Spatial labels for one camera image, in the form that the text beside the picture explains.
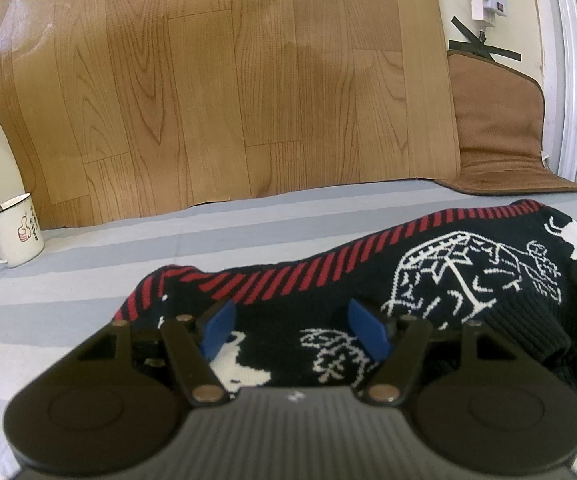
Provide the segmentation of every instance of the red thumbs-up graphic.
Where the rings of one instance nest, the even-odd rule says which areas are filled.
[[[25,242],[30,238],[30,228],[28,227],[28,218],[26,218],[26,215],[22,217],[22,227],[17,229],[17,235],[20,237],[21,242]]]

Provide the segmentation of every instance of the wood-grain vinyl sheet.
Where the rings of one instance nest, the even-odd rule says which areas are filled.
[[[0,0],[0,124],[43,228],[459,168],[437,0]]]

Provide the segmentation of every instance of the brown cushion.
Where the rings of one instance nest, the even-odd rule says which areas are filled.
[[[543,93],[534,79],[464,52],[448,53],[460,176],[438,184],[470,194],[577,191],[542,163]]]

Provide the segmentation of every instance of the striped bedsheet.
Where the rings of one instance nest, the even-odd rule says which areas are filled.
[[[577,220],[577,194],[529,197]],[[46,232],[46,248],[35,260],[17,269],[0,267],[0,480],[18,470],[1,430],[6,402],[107,323],[156,267],[188,264],[214,271],[295,260],[440,209],[505,205],[519,198],[469,196],[409,180]]]

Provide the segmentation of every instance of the white enamel mug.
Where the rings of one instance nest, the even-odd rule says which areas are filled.
[[[44,238],[30,193],[3,202],[0,211],[0,264],[17,267],[32,260],[43,248]]]

